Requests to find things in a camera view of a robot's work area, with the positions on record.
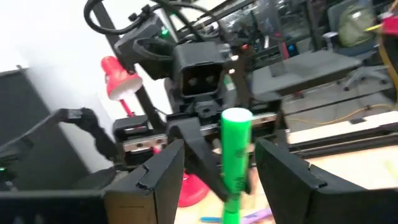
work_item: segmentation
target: black chair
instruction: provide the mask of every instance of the black chair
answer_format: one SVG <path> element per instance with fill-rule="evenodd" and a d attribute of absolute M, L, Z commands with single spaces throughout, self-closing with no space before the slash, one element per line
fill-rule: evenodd
<path fill-rule="evenodd" d="M 344 56 L 355 57 L 363 61 L 364 65 L 366 61 L 372 58 L 377 53 L 377 42 L 376 35 L 374 39 L 366 41 L 362 44 L 358 44 L 352 47 L 343 47 L 338 44 L 338 26 L 340 23 L 340 16 L 348 7 L 362 4 L 373 11 L 373 5 L 371 0 L 345 0 L 341 3 L 335 4 L 328 10 L 328 18 L 330 25 L 330 32 L 323 35 L 328 44 L 328 49 Z M 381 83 L 387 82 L 387 76 L 381 71 L 385 70 L 386 66 L 362 66 L 357 70 L 350 73 L 349 79 L 344 83 L 344 90 L 348 91 L 350 87 L 355 83 L 364 78 L 374 78 L 380 80 Z"/>

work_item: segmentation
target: metal rail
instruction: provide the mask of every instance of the metal rail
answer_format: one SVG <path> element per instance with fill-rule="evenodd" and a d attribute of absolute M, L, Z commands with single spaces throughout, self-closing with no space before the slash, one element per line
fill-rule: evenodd
<path fill-rule="evenodd" d="M 260 124 L 275 121 L 276 117 L 277 117 L 276 113 L 264 113 L 264 114 L 255 115 L 252 121 L 252 125 L 258 126 Z M 207 136 L 210 134 L 217 133 L 218 130 L 219 126 L 217 124 L 210 124 L 202 126 L 200 132 L 202 133 L 203 136 Z M 137 152 L 161 144 L 167 144 L 166 134 L 156 134 L 149 137 L 125 141 L 123 142 L 123 149 L 125 152 L 130 152 L 130 151 Z"/>

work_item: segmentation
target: black cable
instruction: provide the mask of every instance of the black cable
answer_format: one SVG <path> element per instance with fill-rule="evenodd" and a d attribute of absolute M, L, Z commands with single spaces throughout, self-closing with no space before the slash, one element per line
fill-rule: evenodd
<path fill-rule="evenodd" d="M 90 12 L 101 1 L 103 1 L 103 0 L 88 0 L 84 7 L 84 10 L 83 10 L 84 18 L 85 18 L 87 25 L 90 26 L 90 28 L 92 28 L 93 30 L 99 32 L 100 34 L 123 35 L 123 34 L 126 34 L 130 31 L 132 31 L 136 27 L 140 26 L 146 20 L 146 14 L 144 12 L 142 12 L 141 14 L 138 15 L 135 22 L 133 22 L 132 24 L 128 25 L 127 27 L 125 27 L 123 29 L 108 29 L 108 28 L 100 27 L 93 22 L 93 20 L 90 17 Z M 150 10 L 149 10 L 150 13 L 153 13 L 154 11 L 156 11 L 160 8 L 165 8 L 166 10 L 174 13 L 181 20 L 181 22 L 183 22 L 186 26 L 188 26 L 190 32 L 192 34 L 194 34 L 195 37 L 197 38 L 197 41 L 205 41 L 204 38 L 199 34 L 198 30 L 196 30 L 193 26 L 189 27 L 190 23 L 189 23 L 188 19 L 183 14 L 181 14 L 181 12 L 178 9 L 173 7 L 173 5 L 171 5 L 167 2 L 164 2 L 163 0 L 153 0 L 153 1 L 158 4 L 150 7 Z"/>
<path fill-rule="evenodd" d="M 219 33 L 202 35 L 202 37 L 203 37 L 205 40 L 213 39 L 213 38 L 216 38 L 216 37 L 218 37 L 218 36 L 219 36 Z M 188 42 L 188 41 L 190 41 L 190 40 L 195 40 L 195 36 L 194 36 L 193 34 L 188 34 L 188 35 L 186 35 L 184 38 L 182 38 L 181 40 L 179 40 L 178 44 L 184 44 L 184 43 L 186 43 L 186 42 Z"/>
<path fill-rule="evenodd" d="M 100 2 L 102 2 L 102 0 L 88 0 L 87 3 L 85 4 L 84 10 L 83 10 L 84 18 L 85 18 L 87 25 L 90 28 L 92 28 L 93 30 L 99 32 L 100 34 L 104 34 L 104 35 L 126 34 L 130 31 L 132 31 L 133 29 L 135 29 L 136 27 L 138 27 L 139 24 L 141 24 L 144 21 L 143 17 L 139 16 L 135 22 L 133 22 L 132 24 L 128 25 L 127 27 L 125 27 L 123 29 L 109 29 L 109 28 L 100 27 L 97 24 L 95 24 L 90 17 L 91 11 Z"/>
<path fill-rule="evenodd" d="M 198 11 L 203 12 L 205 15 L 210 16 L 212 19 L 214 19 L 214 21 L 217 22 L 218 28 L 220 30 L 220 35 L 224 37 L 224 40 L 227 43 L 229 42 L 230 38 L 228 37 L 228 33 L 229 32 L 228 32 L 227 28 L 209 10 L 205 9 L 204 7 L 200 7 L 200 6 L 197 6 L 197 5 L 194 5 L 194 4 L 185 3 L 185 2 L 169 2 L 169 4 L 171 4 L 173 6 L 180 6 L 180 7 L 190 8 L 190 9 L 196 9 Z M 189 23 L 189 25 L 186 24 L 186 26 L 187 26 L 188 29 L 190 29 L 190 27 L 194 28 L 191 23 Z"/>
<path fill-rule="evenodd" d="M 155 110 L 156 110 L 157 112 L 161 113 L 162 115 L 167 116 L 167 113 L 166 113 L 166 112 L 163 112 L 163 111 L 161 111 L 161 110 L 158 109 L 158 108 L 155 108 Z"/>
<path fill-rule="evenodd" d="M 151 0 L 153 2 L 156 2 L 157 4 L 159 4 L 160 6 L 162 6 L 166 11 L 169 11 L 171 13 L 174 13 L 175 16 L 177 16 L 177 18 L 179 18 L 181 20 L 182 23 L 185 24 L 185 26 L 188 28 L 188 30 L 195 35 L 195 37 L 197 38 L 197 41 L 200 42 L 204 42 L 204 38 L 200 35 L 199 31 L 194 28 L 191 23 L 188 21 L 188 19 L 179 11 L 179 9 L 177 9 L 174 6 L 179 6 L 179 2 L 165 2 L 163 0 Z"/>

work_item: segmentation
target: desk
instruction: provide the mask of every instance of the desk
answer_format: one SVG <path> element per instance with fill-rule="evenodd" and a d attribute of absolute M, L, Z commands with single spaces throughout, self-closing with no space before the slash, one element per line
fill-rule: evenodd
<path fill-rule="evenodd" d="M 324 138 L 336 134 L 349 133 L 362 129 L 374 128 L 382 124 L 398 122 L 398 111 L 368 116 L 365 122 L 351 124 L 348 121 L 322 126 L 319 128 L 298 131 L 289 134 L 290 143 L 309 141 L 317 138 Z M 380 189 L 397 187 L 398 180 L 385 168 L 386 161 L 393 162 L 398 169 L 398 147 L 390 146 L 366 151 L 338 154 L 334 156 L 309 159 L 309 162 L 338 175 L 348 181 L 358 184 L 367 189 Z M 254 190 L 252 195 L 244 195 L 242 198 L 242 215 L 268 207 L 267 199 L 259 181 L 257 172 L 252 171 Z M 198 204 L 177 209 L 175 224 L 201 223 L 200 217 L 220 217 L 223 204 L 220 199 L 210 192 Z M 265 224 L 274 223 L 273 219 L 264 220 Z"/>
<path fill-rule="evenodd" d="M 326 50 L 306 52 L 284 60 L 286 74 L 272 77 L 269 67 L 253 71 L 252 92 L 254 95 L 276 91 L 288 95 L 311 87 L 344 78 L 358 68 L 361 61 Z"/>

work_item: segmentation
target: purple marker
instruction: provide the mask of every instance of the purple marker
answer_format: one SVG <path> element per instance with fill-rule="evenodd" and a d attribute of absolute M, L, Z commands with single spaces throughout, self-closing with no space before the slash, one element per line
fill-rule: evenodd
<path fill-rule="evenodd" d="M 262 209 L 258 212 L 254 212 L 250 215 L 246 215 L 241 219 L 241 224 L 251 224 L 262 220 L 268 216 L 272 215 L 272 211 L 270 208 Z M 217 217 L 201 217 L 200 220 L 205 223 L 221 223 L 221 218 Z"/>
<path fill-rule="evenodd" d="M 254 212 L 250 215 L 246 215 L 241 219 L 241 224 L 250 224 L 256 221 L 262 220 L 268 216 L 272 215 L 272 211 L 270 208 L 262 209 L 258 212 Z"/>

